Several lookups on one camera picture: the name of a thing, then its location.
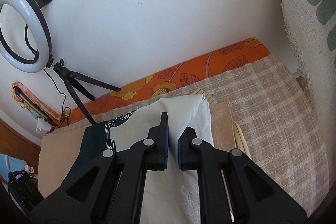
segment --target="orange floral fabric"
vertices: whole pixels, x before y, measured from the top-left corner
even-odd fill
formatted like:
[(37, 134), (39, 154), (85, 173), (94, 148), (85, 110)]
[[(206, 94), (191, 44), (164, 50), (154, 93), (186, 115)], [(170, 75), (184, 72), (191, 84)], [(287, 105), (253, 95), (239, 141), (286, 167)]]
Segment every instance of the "orange floral fabric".
[[(269, 54), (258, 39), (251, 37), (125, 85), (121, 91), (107, 93), (94, 102), (86, 103), (85, 107), (91, 115), (104, 113), (242, 67)], [(75, 108), (71, 112), (69, 124), (82, 119), (85, 116), (79, 108)]]

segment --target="folded white fabric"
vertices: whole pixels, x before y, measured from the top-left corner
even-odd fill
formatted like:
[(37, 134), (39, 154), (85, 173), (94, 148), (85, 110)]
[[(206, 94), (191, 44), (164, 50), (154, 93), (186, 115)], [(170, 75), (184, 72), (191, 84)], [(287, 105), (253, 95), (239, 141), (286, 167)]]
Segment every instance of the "folded white fabric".
[(145, 139), (151, 127), (168, 113), (168, 166), (165, 171), (148, 171), (140, 222), (143, 224), (200, 223), (196, 171), (181, 171), (177, 163), (177, 142), (187, 126), (197, 137), (213, 145), (209, 103), (204, 95), (162, 98), (137, 109), (127, 122), (110, 129), (116, 150), (129, 149)]

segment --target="tripod leg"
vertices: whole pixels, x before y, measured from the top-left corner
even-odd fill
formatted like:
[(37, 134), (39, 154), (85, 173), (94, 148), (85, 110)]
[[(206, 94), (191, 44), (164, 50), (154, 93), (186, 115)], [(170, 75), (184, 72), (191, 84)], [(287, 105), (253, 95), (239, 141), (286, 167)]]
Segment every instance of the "tripod leg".
[(72, 87), (69, 79), (64, 79), (64, 84), (65, 87), (67, 88), (67, 90), (69, 91), (72, 99), (75, 101), (75, 103), (78, 105), (79, 109), (83, 112), (83, 114), (85, 115), (85, 117), (89, 120), (89, 122), (94, 125), (97, 124), (95, 122), (95, 120), (92, 118), (92, 116), (90, 115), (90, 113), (88, 112), (88, 110), (85, 108), (85, 106), (83, 105), (82, 101), (79, 99), (78, 95), (76, 94), (74, 88)]
[(70, 76), (80, 80), (80, 81), (84, 81), (93, 85), (97, 85), (97, 86), (101, 86), (102, 88), (108, 89), (108, 90), (114, 90), (114, 91), (120, 91), (120, 88), (113, 86), (113, 85), (109, 85), (106, 84), (104, 82), (98, 81), (96, 79), (93, 79), (89, 76), (83, 75), (81, 73), (75, 72), (75, 71), (70, 71)]
[(89, 93), (80, 83), (75, 78), (72, 78), (71, 76), (69, 77), (70, 84), (78, 90), (81, 94), (89, 98), (91, 101), (95, 100), (95, 97)]

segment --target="white wall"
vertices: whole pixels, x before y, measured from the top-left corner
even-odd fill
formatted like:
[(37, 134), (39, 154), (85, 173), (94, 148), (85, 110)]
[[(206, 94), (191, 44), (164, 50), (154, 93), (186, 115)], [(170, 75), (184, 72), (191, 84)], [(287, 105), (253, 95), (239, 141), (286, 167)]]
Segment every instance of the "white wall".
[[(43, 14), (55, 59), (63, 58), (71, 70), (113, 85), (125, 85), (251, 36), (276, 53), (291, 72), (296, 70), (283, 28), (281, 0), (53, 0)], [(32, 57), (24, 41), (23, 19), (4, 7), (0, 23), (16, 52)], [(35, 134), (36, 121), (11, 98), (11, 83), (23, 83), (58, 112), (63, 97), (43, 71), (24, 73), (2, 56), (0, 66), (1, 110)], [(61, 80), (50, 73), (65, 92)], [(108, 92), (84, 86), (97, 97)], [(66, 106), (76, 105), (68, 98)]]

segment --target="tripod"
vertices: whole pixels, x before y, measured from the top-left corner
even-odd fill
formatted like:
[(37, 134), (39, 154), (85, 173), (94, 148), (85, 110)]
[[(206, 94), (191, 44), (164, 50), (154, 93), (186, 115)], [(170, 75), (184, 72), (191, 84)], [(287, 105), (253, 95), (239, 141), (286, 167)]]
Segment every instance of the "tripod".
[(104, 82), (98, 81), (96, 79), (93, 79), (91, 77), (88, 77), (86, 75), (83, 75), (78, 72), (71, 71), (67, 69), (64, 66), (64, 60), (61, 59), (59, 63), (57, 62), (54, 67), (53, 71), (56, 72), (64, 81), (65, 87), (67, 88), (68, 92), (70, 93), (72, 99), (75, 101), (75, 103), (78, 105), (79, 109), (83, 112), (85, 117), (89, 120), (89, 122), (94, 125), (96, 124), (95, 120), (92, 118), (88, 110), (85, 108), (82, 101), (79, 99), (78, 95), (76, 94), (74, 88), (78, 90), (80, 93), (82, 93), (84, 96), (89, 98), (91, 101), (95, 100), (95, 97), (89, 93), (76, 79), (80, 81), (84, 81), (96, 86), (101, 86), (102, 88), (114, 90), (114, 91), (120, 91), (120, 88), (117, 88), (116, 86), (106, 84)]

